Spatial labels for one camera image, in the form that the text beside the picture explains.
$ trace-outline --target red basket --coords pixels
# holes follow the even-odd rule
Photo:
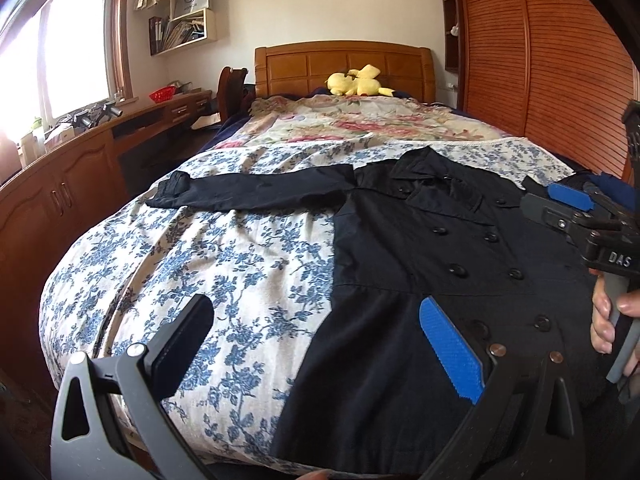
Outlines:
[[[151,97],[151,100],[155,103],[162,103],[171,99],[174,94],[175,86],[165,86],[164,88],[161,88],[149,94],[149,97]]]

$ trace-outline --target black coat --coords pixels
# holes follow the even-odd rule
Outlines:
[[[487,344],[565,355],[578,398],[606,387],[591,348],[593,279],[561,234],[526,220],[522,191],[431,148],[354,170],[191,179],[176,171],[147,204],[338,209],[332,311],[276,428],[278,458],[358,473],[424,471],[471,403],[420,329],[433,295]]]

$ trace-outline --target coat sleeve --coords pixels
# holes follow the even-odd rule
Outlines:
[[[292,173],[229,173],[191,178],[174,171],[158,184],[151,207],[191,206],[208,211],[259,210],[341,206],[356,186],[350,164],[318,166]]]

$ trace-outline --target white bed sheet with blue flowers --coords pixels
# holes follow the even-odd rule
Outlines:
[[[407,142],[373,135],[211,150],[180,169],[200,177],[361,166],[426,145],[517,184],[527,175],[548,184],[572,173],[523,138]],[[275,460],[269,448],[306,349],[330,310],[332,213],[154,209],[144,201],[155,190],[83,235],[47,281],[40,338],[54,382],[60,384],[71,353],[121,354],[148,341],[191,296],[205,294],[214,325],[178,394],[164,402],[171,420],[206,461],[311,469]],[[118,417],[135,440],[118,402]]]

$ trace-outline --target louvered closet door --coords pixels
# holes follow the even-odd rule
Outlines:
[[[525,112],[526,48],[522,0],[466,0],[464,109],[512,135]]]
[[[631,58],[588,0],[527,0],[527,12],[526,136],[592,170],[622,176],[620,117],[634,92]]]

